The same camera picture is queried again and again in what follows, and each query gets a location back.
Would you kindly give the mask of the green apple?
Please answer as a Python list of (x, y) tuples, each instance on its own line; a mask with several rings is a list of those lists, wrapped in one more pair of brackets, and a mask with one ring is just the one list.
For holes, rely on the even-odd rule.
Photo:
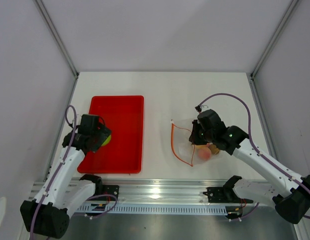
[(102, 147), (104, 147), (104, 146), (106, 146), (110, 141), (111, 141), (111, 138), (112, 138), (112, 136), (111, 135), (109, 135), (107, 138), (106, 138), (106, 140), (102, 143)]

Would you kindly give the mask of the orange fruit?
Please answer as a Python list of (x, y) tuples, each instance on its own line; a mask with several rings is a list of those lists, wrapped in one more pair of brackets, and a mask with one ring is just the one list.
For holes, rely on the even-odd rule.
[(210, 143), (204, 144), (204, 145), (195, 145), (195, 149), (199, 150), (199, 149), (208, 149), (210, 146)]

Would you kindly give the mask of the brown kiwi fruit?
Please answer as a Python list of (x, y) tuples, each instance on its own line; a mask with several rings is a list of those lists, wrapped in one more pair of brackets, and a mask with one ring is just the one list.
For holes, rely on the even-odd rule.
[(220, 150), (214, 144), (211, 144), (209, 146), (209, 149), (210, 149), (212, 155), (218, 155), (220, 153)]

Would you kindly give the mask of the pink peach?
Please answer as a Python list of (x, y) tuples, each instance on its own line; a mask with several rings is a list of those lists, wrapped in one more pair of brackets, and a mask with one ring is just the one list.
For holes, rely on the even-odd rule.
[(201, 148), (197, 151), (197, 156), (202, 161), (208, 161), (212, 156), (212, 152), (209, 148)]

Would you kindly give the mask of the clear zip top bag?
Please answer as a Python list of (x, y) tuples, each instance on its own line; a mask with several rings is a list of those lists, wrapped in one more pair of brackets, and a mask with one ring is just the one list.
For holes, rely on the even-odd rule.
[(175, 161), (177, 163), (195, 167), (210, 162), (216, 162), (223, 159), (222, 151), (219, 154), (212, 155), (209, 160), (198, 158), (195, 145), (189, 142), (192, 132), (192, 118), (184, 119), (164, 119), (160, 121), (158, 149), (161, 156), (166, 161)]

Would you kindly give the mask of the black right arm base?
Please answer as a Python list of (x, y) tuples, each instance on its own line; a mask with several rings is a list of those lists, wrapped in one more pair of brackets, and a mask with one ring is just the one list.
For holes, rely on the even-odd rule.
[(234, 175), (222, 187), (207, 187), (202, 194), (207, 196), (209, 203), (240, 204), (242, 199), (235, 194), (233, 188), (241, 179), (241, 176)]

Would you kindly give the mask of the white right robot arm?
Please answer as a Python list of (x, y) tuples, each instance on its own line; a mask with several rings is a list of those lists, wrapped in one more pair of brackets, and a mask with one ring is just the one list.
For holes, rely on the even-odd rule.
[(268, 185), (252, 183), (240, 176), (231, 177), (223, 189), (229, 202), (249, 199), (272, 207), (287, 222), (298, 224), (310, 209), (310, 174), (302, 176), (261, 151), (250, 136), (238, 126), (225, 126), (212, 109), (202, 110), (192, 121), (189, 141), (194, 144), (213, 144), (263, 176)]

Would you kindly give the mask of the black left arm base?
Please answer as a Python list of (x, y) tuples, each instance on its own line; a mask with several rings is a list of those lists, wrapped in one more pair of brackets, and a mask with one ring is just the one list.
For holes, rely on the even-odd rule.
[(118, 198), (120, 187), (114, 184), (104, 184), (100, 176), (85, 174), (80, 179), (80, 181), (90, 181), (95, 184), (94, 194), (88, 198), (88, 200), (97, 201), (113, 201), (115, 196)]

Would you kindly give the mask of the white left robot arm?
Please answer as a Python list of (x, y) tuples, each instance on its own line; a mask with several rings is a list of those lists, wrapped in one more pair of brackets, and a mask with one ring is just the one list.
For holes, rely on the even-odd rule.
[(74, 172), (88, 153), (95, 153), (111, 140), (112, 131), (102, 117), (84, 114), (80, 124), (72, 127), (62, 142), (58, 164), (33, 200), (25, 200), (20, 213), (30, 238), (42, 235), (60, 239), (67, 231), (71, 217), (86, 200), (111, 195), (104, 191), (101, 177), (85, 174), (76, 187), (67, 192)]

